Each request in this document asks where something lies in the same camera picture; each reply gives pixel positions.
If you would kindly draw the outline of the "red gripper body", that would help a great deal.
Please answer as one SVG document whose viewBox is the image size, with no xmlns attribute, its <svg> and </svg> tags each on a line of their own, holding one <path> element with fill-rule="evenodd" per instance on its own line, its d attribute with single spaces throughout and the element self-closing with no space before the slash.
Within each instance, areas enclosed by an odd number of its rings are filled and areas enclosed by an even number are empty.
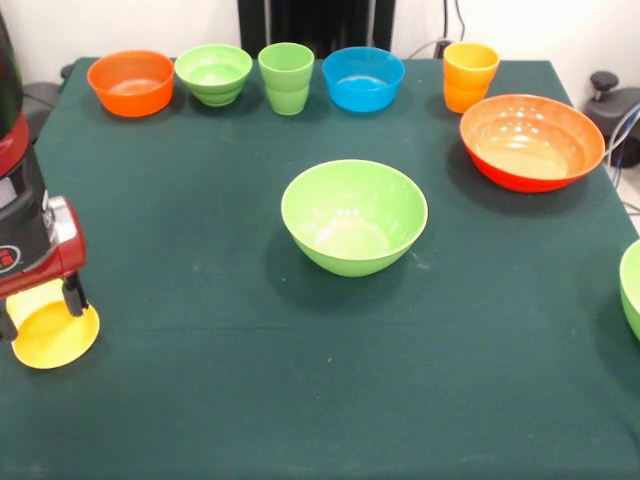
<svg viewBox="0 0 640 480">
<path fill-rule="evenodd" d="M 45 284 L 55 279 L 67 278 L 77 273 L 86 264 L 86 242 L 84 232 L 75 212 L 66 213 L 75 235 L 59 243 L 53 253 L 35 269 L 19 273 L 1 281 L 1 298 Z"/>
</svg>

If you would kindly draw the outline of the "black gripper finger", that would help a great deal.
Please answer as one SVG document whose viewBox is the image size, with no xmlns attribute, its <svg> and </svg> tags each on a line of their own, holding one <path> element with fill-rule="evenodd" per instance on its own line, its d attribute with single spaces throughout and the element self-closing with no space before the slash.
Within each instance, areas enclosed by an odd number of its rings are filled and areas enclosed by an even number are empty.
<svg viewBox="0 0 640 480">
<path fill-rule="evenodd" d="M 83 316 L 89 302 L 78 272 L 62 279 L 62 294 L 69 313 L 74 317 Z"/>
<path fill-rule="evenodd" d="M 6 305 L 0 306 L 0 338 L 4 342 L 12 342 L 18 336 L 17 328 L 9 316 Z"/>
</svg>

